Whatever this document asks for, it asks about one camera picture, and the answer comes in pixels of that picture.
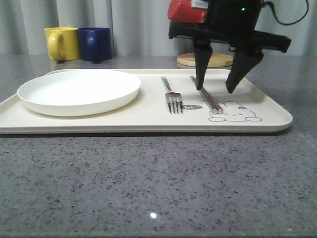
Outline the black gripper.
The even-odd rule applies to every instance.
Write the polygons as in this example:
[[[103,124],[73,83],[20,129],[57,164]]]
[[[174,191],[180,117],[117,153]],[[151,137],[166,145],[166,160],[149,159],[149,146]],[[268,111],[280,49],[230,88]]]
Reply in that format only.
[[[255,30],[263,4],[262,0],[211,0],[202,23],[170,22],[170,39],[194,41],[197,90],[203,87],[212,56],[211,42],[240,49],[234,54],[225,82],[229,93],[233,93],[246,74],[262,61],[262,49],[287,52],[291,39]]]

